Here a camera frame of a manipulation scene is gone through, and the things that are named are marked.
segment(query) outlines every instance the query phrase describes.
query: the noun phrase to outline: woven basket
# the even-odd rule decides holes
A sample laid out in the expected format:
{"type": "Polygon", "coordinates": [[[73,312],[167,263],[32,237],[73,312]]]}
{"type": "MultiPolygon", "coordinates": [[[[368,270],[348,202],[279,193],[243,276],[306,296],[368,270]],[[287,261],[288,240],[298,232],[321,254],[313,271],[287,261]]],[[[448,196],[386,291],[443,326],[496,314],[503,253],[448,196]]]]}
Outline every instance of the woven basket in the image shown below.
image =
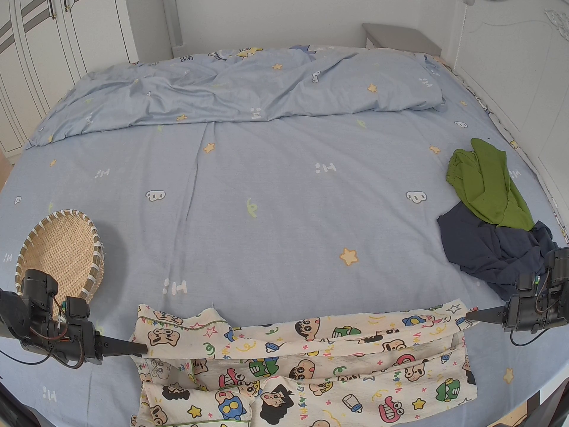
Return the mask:
{"type": "Polygon", "coordinates": [[[103,280],[103,258],[103,244],[89,217],[78,210],[54,212],[25,239],[16,263],[16,292],[23,294],[26,270],[38,269],[58,282],[60,305],[68,295],[89,303],[103,280]]]}

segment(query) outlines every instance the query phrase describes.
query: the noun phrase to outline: yellow cartoon print on blanket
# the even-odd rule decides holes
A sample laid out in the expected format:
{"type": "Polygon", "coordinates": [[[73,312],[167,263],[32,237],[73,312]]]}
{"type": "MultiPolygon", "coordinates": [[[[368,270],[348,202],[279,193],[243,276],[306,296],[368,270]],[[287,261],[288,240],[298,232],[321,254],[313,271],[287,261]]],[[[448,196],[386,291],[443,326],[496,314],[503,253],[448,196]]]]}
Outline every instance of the yellow cartoon print on blanket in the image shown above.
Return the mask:
{"type": "Polygon", "coordinates": [[[139,306],[135,427],[387,426],[476,398],[460,301],[429,310],[237,328],[139,306]]]}

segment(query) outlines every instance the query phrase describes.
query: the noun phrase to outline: yellow squiggle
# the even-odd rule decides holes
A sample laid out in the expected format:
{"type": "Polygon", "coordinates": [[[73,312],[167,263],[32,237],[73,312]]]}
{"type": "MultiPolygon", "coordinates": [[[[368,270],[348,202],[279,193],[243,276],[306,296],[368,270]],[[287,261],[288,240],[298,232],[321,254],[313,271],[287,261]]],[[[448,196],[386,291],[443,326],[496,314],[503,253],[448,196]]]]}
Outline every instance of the yellow squiggle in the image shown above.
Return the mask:
{"type": "Polygon", "coordinates": [[[252,350],[255,346],[257,346],[257,342],[253,342],[252,346],[249,345],[248,343],[246,343],[245,345],[243,345],[243,347],[245,348],[244,350],[235,347],[238,351],[242,351],[242,352],[247,352],[249,350],[252,350]]]}
{"type": "Polygon", "coordinates": [[[342,424],[340,423],[340,421],[338,421],[338,419],[336,419],[335,417],[332,416],[332,413],[330,411],[328,411],[327,409],[323,409],[322,410],[324,413],[327,413],[328,416],[330,416],[330,419],[334,419],[337,423],[338,423],[338,427],[342,427],[342,424]]]}
{"type": "Polygon", "coordinates": [[[383,397],[383,395],[381,394],[382,392],[389,392],[387,389],[380,389],[379,391],[377,391],[374,395],[372,395],[372,402],[374,401],[374,399],[377,397],[378,399],[380,399],[381,397],[383,397]]]}
{"type": "Polygon", "coordinates": [[[436,332],[433,334],[432,332],[429,332],[430,335],[439,335],[441,332],[443,332],[445,329],[447,328],[447,325],[445,324],[445,326],[441,329],[440,327],[437,327],[436,332]]]}

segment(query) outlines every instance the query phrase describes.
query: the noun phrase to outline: cartoon woman with black hair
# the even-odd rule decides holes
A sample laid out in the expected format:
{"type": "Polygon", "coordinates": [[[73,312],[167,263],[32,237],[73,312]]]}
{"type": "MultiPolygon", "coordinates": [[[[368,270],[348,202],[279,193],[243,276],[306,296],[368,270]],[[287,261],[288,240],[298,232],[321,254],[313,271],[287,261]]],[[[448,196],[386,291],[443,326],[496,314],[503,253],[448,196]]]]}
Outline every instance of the cartoon woman with black hair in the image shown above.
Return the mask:
{"type": "Polygon", "coordinates": [[[259,416],[271,425],[278,424],[288,409],[294,405],[290,398],[291,394],[292,392],[288,391],[282,384],[279,384],[273,392],[263,392],[260,395],[263,404],[259,416]]]}

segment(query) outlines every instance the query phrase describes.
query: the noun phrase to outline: dark gray clothing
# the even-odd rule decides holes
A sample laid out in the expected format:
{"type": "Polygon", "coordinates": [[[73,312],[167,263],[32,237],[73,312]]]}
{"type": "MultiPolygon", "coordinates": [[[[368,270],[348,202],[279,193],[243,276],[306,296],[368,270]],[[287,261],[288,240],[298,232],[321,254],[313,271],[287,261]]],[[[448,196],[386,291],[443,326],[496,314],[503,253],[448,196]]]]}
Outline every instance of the dark gray clothing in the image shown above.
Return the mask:
{"type": "Polygon", "coordinates": [[[544,275],[544,256],[558,248],[542,222],[531,231],[496,227],[480,220],[462,202],[437,222],[447,259],[486,281],[504,301],[516,293],[520,274],[544,275]]]}

